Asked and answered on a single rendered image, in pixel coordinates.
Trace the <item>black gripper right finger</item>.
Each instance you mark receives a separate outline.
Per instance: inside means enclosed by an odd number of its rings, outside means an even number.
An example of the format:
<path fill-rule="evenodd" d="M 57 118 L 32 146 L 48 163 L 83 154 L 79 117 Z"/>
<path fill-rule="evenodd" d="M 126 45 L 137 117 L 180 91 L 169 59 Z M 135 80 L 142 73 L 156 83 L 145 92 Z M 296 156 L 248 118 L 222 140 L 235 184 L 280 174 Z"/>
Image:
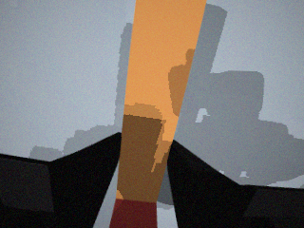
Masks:
<path fill-rule="evenodd" d="M 304 188 L 239 185 L 175 140 L 167 170 L 179 228 L 248 228 L 262 216 L 304 218 Z"/>

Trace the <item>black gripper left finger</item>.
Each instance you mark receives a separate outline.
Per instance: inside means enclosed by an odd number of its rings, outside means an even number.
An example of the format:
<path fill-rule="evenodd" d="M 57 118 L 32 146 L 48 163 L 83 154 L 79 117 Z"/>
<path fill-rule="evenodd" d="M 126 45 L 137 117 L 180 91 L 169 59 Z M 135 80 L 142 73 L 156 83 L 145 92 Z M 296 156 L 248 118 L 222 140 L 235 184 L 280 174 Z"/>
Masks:
<path fill-rule="evenodd" d="M 54 161 L 0 153 L 0 205 L 39 213 L 44 228 L 93 228 L 121 141 L 117 132 Z"/>

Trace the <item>orange bar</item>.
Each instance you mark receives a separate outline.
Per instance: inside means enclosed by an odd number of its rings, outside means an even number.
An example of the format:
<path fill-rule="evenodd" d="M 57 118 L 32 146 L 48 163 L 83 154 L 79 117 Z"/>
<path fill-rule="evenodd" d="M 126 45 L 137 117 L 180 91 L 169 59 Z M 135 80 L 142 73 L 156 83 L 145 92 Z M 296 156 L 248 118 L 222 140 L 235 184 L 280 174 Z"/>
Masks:
<path fill-rule="evenodd" d="M 109 228 L 158 228 L 157 200 L 207 0 L 136 0 Z"/>

